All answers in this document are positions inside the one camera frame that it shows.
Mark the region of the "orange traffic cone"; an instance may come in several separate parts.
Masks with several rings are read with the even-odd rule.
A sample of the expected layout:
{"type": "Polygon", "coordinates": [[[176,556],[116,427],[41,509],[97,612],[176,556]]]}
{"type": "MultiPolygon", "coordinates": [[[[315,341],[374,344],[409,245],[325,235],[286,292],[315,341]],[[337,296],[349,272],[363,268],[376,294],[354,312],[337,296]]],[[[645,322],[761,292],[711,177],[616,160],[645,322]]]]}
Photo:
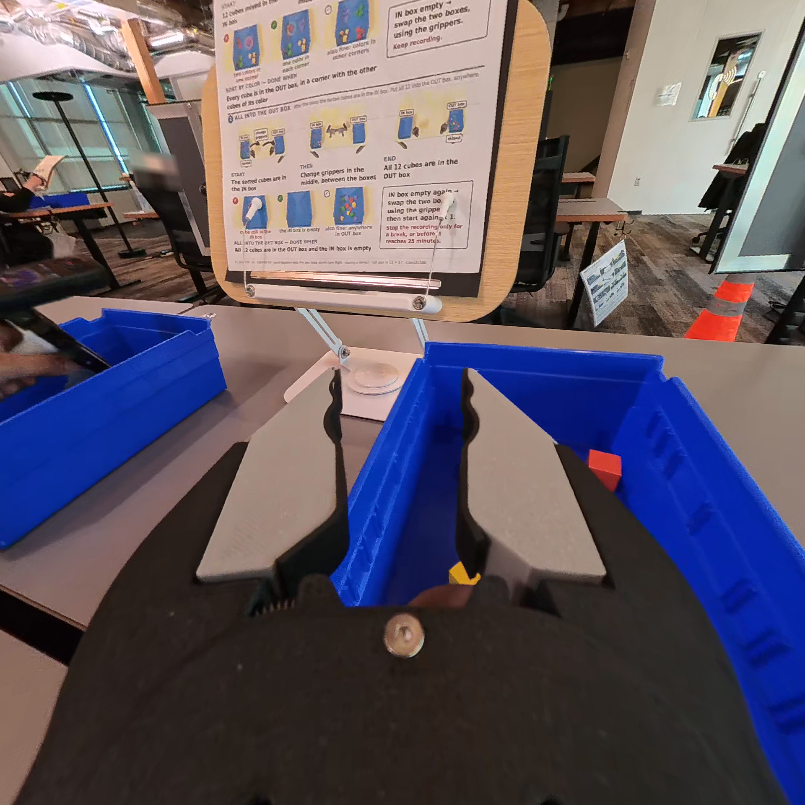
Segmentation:
{"type": "Polygon", "coordinates": [[[693,340],[734,342],[753,293],[756,275],[729,275],[685,334],[693,340]]]}

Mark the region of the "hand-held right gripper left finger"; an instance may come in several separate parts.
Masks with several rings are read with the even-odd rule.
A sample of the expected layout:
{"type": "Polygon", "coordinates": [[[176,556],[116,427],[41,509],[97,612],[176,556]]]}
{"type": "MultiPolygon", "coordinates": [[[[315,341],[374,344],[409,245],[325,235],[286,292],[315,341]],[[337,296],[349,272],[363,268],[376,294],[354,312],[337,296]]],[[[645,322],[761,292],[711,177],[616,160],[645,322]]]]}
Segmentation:
{"type": "Polygon", "coordinates": [[[325,371],[257,429],[196,569],[201,583],[330,578],[348,552],[340,371],[325,371]]]}

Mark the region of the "grey partition panel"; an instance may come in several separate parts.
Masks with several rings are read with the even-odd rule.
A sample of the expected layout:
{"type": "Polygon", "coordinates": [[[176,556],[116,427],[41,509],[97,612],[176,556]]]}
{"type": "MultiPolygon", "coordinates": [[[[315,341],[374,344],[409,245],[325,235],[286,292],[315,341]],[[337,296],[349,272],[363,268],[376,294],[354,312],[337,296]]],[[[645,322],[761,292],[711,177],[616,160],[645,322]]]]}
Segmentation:
{"type": "Polygon", "coordinates": [[[803,270],[804,41],[791,53],[714,275],[803,270]]]}
{"type": "Polygon", "coordinates": [[[189,226],[200,252],[210,256],[208,202],[206,194],[205,148],[201,100],[146,104],[156,121],[169,154],[176,164],[175,173],[189,226]]]}

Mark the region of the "person's left hand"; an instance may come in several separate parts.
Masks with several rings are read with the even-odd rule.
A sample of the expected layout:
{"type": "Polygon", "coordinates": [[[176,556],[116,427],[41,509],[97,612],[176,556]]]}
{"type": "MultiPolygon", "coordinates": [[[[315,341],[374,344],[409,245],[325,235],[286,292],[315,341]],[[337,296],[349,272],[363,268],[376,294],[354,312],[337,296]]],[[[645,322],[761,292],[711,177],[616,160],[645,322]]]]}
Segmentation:
{"type": "Polygon", "coordinates": [[[60,353],[14,353],[22,333],[1,323],[1,400],[35,385],[41,377],[61,377],[79,367],[60,353]]]}

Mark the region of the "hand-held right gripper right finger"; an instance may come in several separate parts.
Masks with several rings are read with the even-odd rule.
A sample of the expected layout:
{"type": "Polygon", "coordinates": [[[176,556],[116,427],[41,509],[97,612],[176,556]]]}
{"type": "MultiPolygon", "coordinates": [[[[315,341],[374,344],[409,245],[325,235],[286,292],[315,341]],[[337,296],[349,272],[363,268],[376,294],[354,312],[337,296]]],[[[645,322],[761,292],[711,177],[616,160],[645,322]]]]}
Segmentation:
{"type": "Polygon", "coordinates": [[[543,581],[600,586],[606,569],[558,443],[482,374],[463,370],[457,555],[514,600],[543,581]]]}

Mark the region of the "black floor lamp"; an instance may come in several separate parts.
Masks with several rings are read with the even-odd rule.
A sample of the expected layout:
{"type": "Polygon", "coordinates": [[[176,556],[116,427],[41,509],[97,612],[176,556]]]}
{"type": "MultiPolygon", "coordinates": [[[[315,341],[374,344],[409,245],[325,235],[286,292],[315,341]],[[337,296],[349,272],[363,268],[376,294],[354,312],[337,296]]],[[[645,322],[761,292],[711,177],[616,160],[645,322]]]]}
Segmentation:
{"type": "MultiPolygon", "coordinates": [[[[77,151],[79,153],[79,156],[80,156],[83,164],[85,165],[85,167],[86,167],[86,169],[88,171],[88,174],[90,175],[90,177],[91,177],[91,179],[93,181],[93,185],[95,186],[95,189],[96,189],[97,193],[100,195],[100,197],[101,197],[101,199],[102,199],[102,201],[104,203],[106,203],[108,205],[111,205],[111,202],[109,202],[108,196],[106,195],[106,192],[105,192],[101,182],[99,181],[99,179],[98,179],[98,177],[97,177],[97,175],[95,173],[95,170],[94,170],[91,162],[89,161],[88,156],[86,155],[86,152],[85,152],[83,146],[81,145],[81,143],[80,143],[80,141],[79,141],[79,139],[78,139],[78,137],[77,137],[77,135],[75,133],[73,125],[70,123],[68,117],[66,116],[65,110],[63,108],[63,103],[66,102],[66,101],[72,101],[74,99],[74,96],[71,95],[70,93],[59,92],[59,91],[54,91],[54,90],[38,91],[38,92],[35,92],[33,94],[33,96],[37,100],[51,102],[51,103],[53,103],[55,105],[55,108],[56,108],[56,110],[57,110],[62,122],[64,123],[64,125],[65,125],[65,127],[67,129],[67,132],[70,135],[70,138],[73,140],[75,148],[77,149],[77,151]]],[[[139,259],[139,258],[145,258],[147,256],[145,249],[143,249],[143,248],[134,248],[134,247],[131,246],[129,239],[126,236],[126,232],[123,229],[123,224],[118,220],[117,215],[116,215],[116,213],[114,211],[114,208],[112,206],[109,206],[107,208],[107,211],[108,211],[108,214],[109,214],[109,216],[111,217],[111,219],[112,219],[112,221],[114,223],[114,226],[117,229],[118,234],[120,235],[120,237],[122,239],[123,244],[125,245],[125,249],[119,251],[118,256],[120,258],[122,258],[122,259],[130,259],[130,260],[139,259]]]]}

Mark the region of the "wooden document stand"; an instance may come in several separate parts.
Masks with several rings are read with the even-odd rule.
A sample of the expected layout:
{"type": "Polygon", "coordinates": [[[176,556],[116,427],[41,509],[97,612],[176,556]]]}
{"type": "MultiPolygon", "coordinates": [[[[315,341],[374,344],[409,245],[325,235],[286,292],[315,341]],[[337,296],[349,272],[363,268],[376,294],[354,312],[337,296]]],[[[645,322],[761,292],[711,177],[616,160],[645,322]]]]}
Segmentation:
{"type": "Polygon", "coordinates": [[[322,275],[308,272],[300,280],[291,280],[289,285],[280,284],[274,279],[259,280],[256,296],[249,295],[246,279],[229,281],[227,275],[235,272],[235,259],[227,256],[219,93],[216,71],[210,71],[203,89],[201,113],[210,249],[216,279],[225,293],[240,303],[257,301],[279,307],[301,303],[302,306],[296,308],[297,312],[327,345],[326,354],[287,389],[284,395],[286,403],[330,368],[373,370],[377,373],[381,364],[388,364],[397,369],[397,380],[387,387],[368,388],[369,391],[380,391],[379,395],[368,395],[366,388],[351,390],[346,386],[342,409],[349,416],[382,422],[388,417],[398,391],[413,367],[413,353],[347,347],[327,325],[321,316],[322,311],[407,318],[414,326],[421,345],[426,346],[426,320],[456,323],[474,321],[492,312],[509,294],[518,266],[520,236],[530,192],[530,171],[535,160],[542,116],[542,102],[530,99],[527,84],[530,77],[547,77],[549,50],[548,28],[542,15],[529,2],[518,2],[506,90],[498,95],[504,101],[504,106],[501,123],[496,126],[499,134],[498,152],[488,196],[490,206],[486,244],[475,297],[426,296],[424,289],[415,287],[415,280],[389,276],[377,277],[381,283],[379,291],[370,290],[372,277],[358,279],[356,290],[345,288],[344,274],[335,275],[333,282],[337,287],[329,289],[325,287],[322,275]]]}

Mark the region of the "metal air duct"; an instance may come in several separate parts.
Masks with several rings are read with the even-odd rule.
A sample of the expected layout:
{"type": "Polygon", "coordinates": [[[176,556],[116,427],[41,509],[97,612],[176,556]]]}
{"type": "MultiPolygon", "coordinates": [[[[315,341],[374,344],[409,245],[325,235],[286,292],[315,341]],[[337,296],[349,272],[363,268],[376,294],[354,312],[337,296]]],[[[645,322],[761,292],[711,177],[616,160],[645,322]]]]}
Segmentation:
{"type": "Polygon", "coordinates": [[[66,46],[118,73],[132,74],[123,34],[136,23],[151,57],[182,52],[214,54],[211,2],[1,2],[3,35],[23,35],[43,46],[66,46]]]}

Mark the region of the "laminated picture sheet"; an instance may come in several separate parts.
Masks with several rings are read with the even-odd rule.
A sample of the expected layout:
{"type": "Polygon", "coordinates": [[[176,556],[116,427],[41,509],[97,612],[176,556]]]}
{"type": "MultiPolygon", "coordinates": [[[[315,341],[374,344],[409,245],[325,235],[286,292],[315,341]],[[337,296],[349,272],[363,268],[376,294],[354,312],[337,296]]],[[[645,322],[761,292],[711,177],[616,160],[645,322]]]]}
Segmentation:
{"type": "Polygon", "coordinates": [[[592,318],[598,327],[626,301],[629,262],[626,241],[620,242],[580,272],[592,318]]]}

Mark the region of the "blue plastic bin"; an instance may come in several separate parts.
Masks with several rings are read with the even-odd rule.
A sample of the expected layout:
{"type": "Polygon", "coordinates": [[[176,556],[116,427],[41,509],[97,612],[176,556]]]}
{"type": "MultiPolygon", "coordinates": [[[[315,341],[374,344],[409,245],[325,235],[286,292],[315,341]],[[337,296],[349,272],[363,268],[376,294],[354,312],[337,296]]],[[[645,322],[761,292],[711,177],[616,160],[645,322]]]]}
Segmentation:
{"type": "Polygon", "coordinates": [[[408,602],[448,578],[464,369],[582,460],[621,458],[617,495],[699,597],[774,772],[803,803],[803,548],[663,358],[431,342],[348,496],[347,606],[408,602]]]}
{"type": "Polygon", "coordinates": [[[207,319],[105,308],[63,328],[110,368],[2,401],[3,550],[226,390],[207,319]]]}

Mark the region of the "wooden top desk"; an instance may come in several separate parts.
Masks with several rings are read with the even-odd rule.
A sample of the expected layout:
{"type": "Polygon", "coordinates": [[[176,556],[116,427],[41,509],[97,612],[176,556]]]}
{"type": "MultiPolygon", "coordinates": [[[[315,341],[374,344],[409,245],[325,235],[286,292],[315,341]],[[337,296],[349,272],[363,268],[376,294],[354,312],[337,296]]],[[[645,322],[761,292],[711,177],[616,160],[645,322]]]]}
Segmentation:
{"type": "Polygon", "coordinates": [[[628,211],[621,209],[609,198],[559,201],[556,215],[557,225],[568,224],[576,226],[579,224],[589,224],[589,233],[579,264],[578,278],[565,323],[565,327],[568,330],[573,329],[576,324],[576,318],[584,294],[581,272],[592,264],[600,226],[604,224],[625,223],[628,220],[628,211]]]}

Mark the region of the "black office chair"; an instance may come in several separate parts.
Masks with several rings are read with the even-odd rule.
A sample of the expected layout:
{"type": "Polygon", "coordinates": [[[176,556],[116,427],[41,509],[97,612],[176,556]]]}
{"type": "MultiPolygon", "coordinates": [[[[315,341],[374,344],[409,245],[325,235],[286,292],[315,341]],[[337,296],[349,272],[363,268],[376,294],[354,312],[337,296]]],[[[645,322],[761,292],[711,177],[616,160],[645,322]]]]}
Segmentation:
{"type": "Polygon", "coordinates": [[[561,233],[556,216],[569,136],[538,144],[513,293],[536,293],[556,271],[561,233]]]}
{"type": "Polygon", "coordinates": [[[197,241],[175,160],[170,155],[145,153],[133,165],[134,186],[162,222],[176,263],[196,287],[196,294],[184,301],[196,305],[221,301],[225,293],[217,281],[209,287],[204,280],[204,275],[214,276],[213,264],[197,241]]]}

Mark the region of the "red cube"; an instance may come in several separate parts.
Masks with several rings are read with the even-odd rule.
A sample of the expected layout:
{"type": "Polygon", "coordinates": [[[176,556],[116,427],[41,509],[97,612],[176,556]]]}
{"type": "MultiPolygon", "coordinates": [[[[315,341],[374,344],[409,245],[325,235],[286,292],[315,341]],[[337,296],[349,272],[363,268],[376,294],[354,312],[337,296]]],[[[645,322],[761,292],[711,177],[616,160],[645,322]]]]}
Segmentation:
{"type": "Polygon", "coordinates": [[[618,490],[622,477],[622,459],[619,455],[591,449],[587,464],[605,488],[613,493],[618,490]]]}

